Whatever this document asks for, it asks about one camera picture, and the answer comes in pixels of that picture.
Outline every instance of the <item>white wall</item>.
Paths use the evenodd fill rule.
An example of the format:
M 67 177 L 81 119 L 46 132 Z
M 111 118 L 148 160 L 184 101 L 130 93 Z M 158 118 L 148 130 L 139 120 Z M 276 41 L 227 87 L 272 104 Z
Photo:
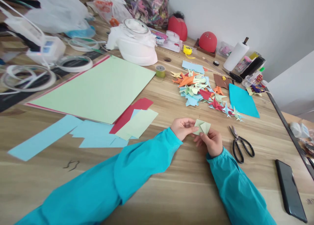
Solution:
M 274 78 L 268 89 L 281 111 L 314 121 L 314 51 Z
M 188 36 L 211 31 L 235 45 L 249 37 L 250 52 L 266 59 L 264 79 L 272 80 L 314 50 L 314 0 L 169 0 L 185 15 Z

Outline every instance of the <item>hand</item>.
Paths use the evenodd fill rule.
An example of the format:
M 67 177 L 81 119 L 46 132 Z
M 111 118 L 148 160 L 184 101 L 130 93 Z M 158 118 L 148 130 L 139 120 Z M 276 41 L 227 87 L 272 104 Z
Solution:
M 175 119 L 172 122 L 170 129 L 180 141 L 183 141 L 188 134 L 194 133 L 199 129 L 199 127 L 194 127 L 194 125 L 195 120 L 190 118 L 180 118 Z
M 196 146 L 202 146 L 202 144 L 205 143 L 208 153 L 212 158 L 222 153 L 223 146 L 221 134 L 212 128 L 209 129 L 208 135 L 200 133 L 200 135 L 194 139 L 194 142 L 197 142 Z

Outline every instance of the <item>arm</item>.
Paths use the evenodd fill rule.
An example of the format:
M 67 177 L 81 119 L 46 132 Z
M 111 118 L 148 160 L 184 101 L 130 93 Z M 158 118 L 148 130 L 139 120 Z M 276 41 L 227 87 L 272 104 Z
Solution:
M 206 159 L 231 223 L 276 224 L 260 192 L 240 169 L 233 156 L 222 146 L 220 133 L 210 129 L 208 136 L 200 134 L 194 141 L 197 141 L 197 146 L 202 143 L 207 146 Z
M 120 154 L 55 189 L 41 206 L 17 224 L 94 225 L 102 222 L 152 174 L 164 172 L 181 140 L 198 130 L 189 127 L 190 124 L 188 127 L 173 124 L 155 138 L 126 146 Z

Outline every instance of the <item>black scissors handle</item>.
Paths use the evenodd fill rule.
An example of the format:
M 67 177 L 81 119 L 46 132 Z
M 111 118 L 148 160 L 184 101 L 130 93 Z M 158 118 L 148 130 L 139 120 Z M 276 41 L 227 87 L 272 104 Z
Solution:
M 237 157 L 237 155 L 236 155 L 235 145 L 236 145 L 236 147 L 237 147 L 237 149 L 238 149 L 238 152 L 239 152 L 240 155 L 241 155 L 241 160 L 239 160 L 238 157 Z M 240 147 L 239 147 L 239 145 L 238 145 L 238 142 L 237 142 L 236 140 L 233 140 L 232 151 L 233 151 L 233 155 L 234 155 L 235 159 L 236 159 L 239 163 L 244 163 L 243 154 L 242 154 L 242 152 L 241 152 L 241 150 L 240 150 Z
M 242 145 L 244 146 L 244 149 L 246 150 L 246 152 L 248 153 L 249 156 L 251 156 L 252 158 L 255 156 L 255 152 L 254 152 L 254 149 L 252 147 L 252 145 L 247 141 L 245 140 L 244 138 L 240 137 L 239 138 L 241 139 L 241 142 L 242 142 Z M 249 147 L 251 148 L 251 151 L 252 151 L 252 154 L 248 151 L 248 149 L 246 148 L 246 145 L 244 144 L 244 141 L 249 145 Z

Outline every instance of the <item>white plastic bag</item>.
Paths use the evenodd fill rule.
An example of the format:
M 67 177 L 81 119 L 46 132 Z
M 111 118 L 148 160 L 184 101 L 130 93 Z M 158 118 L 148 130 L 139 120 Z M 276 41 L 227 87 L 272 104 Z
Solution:
M 49 33 L 91 29 L 85 18 L 87 8 L 79 0 L 38 0 L 40 9 L 32 9 L 25 17 Z
M 112 27 L 118 26 L 125 19 L 132 18 L 130 12 L 125 8 L 124 0 L 94 0 L 98 14 Z

